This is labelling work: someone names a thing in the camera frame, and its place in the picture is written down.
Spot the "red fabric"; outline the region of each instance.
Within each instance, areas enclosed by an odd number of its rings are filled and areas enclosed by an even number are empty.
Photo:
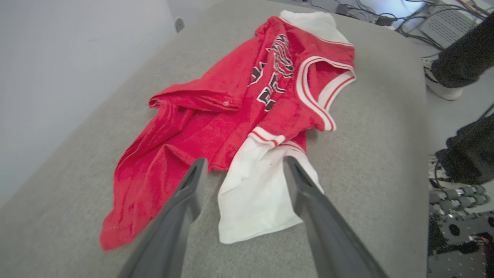
[[[283,42],[280,35],[288,41]],[[277,50],[274,42],[279,43]],[[276,56],[276,51],[283,50],[293,68]],[[271,17],[256,30],[255,38],[224,57],[202,78],[173,85],[151,98],[150,107],[159,112],[118,162],[114,207],[103,222],[102,248],[131,242],[158,214],[195,159],[206,157],[210,171],[227,170],[254,127],[284,135],[286,141],[312,126],[324,130],[320,117],[297,97],[297,66],[317,55],[353,67],[353,51],[350,45],[324,42]],[[254,67],[262,69],[262,76],[256,78]],[[324,83],[340,70],[317,63],[309,67],[313,72],[309,87],[317,99]],[[261,99],[274,75],[277,88],[286,92],[273,92]],[[269,100],[276,103],[268,113]],[[305,150],[305,132],[293,140]]]

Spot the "pant leg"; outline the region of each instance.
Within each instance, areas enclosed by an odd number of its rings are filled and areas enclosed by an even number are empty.
[[[477,81],[494,66],[494,12],[465,36],[445,49],[432,63],[441,85],[459,88]]]

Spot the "floor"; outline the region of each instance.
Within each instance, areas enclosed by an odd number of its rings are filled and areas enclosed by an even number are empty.
[[[310,6],[310,0],[272,0],[291,3],[295,5]],[[355,0],[339,0],[343,4],[357,6]],[[486,0],[494,5],[494,0]],[[377,13],[390,12],[397,17],[407,16],[422,6],[420,2],[407,2],[404,0],[361,0],[366,6],[371,7]],[[335,12],[338,2],[335,0],[312,0],[313,7],[319,10]],[[417,47],[417,59],[421,56],[432,55],[438,51],[415,39],[410,39]],[[427,89],[427,105],[429,112],[429,150],[430,153],[446,148],[446,140],[453,137],[461,127],[477,120],[494,102],[494,68],[488,70],[478,82],[465,87],[463,97],[456,101],[447,101]],[[487,194],[494,198],[494,181],[484,185]],[[491,203],[470,209],[470,212],[483,212],[494,210],[494,200]]]

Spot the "red and white t-shirt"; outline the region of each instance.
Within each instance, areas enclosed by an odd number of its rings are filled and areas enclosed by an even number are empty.
[[[208,159],[209,170],[225,171],[234,166],[234,156],[241,167],[242,161],[252,165],[280,145],[303,154],[305,133],[296,137],[300,132],[336,128],[329,107],[355,80],[353,58],[354,47],[331,15],[284,11],[200,79],[151,98],[158,114],[115,170],[114,208],[100,237],[103,249],[129,243],[199,157]],[[244,159],[241,146],[258,151]],[[235,176],[235,169],[228,175]]]

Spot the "person's leg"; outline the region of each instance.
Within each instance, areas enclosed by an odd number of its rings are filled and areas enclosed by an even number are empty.
[[[461,96],[461,89],[453,88],[474,83],[492,66],[494,13],[439,54],[427,74],[427,85],[439,96],[454,100]]]

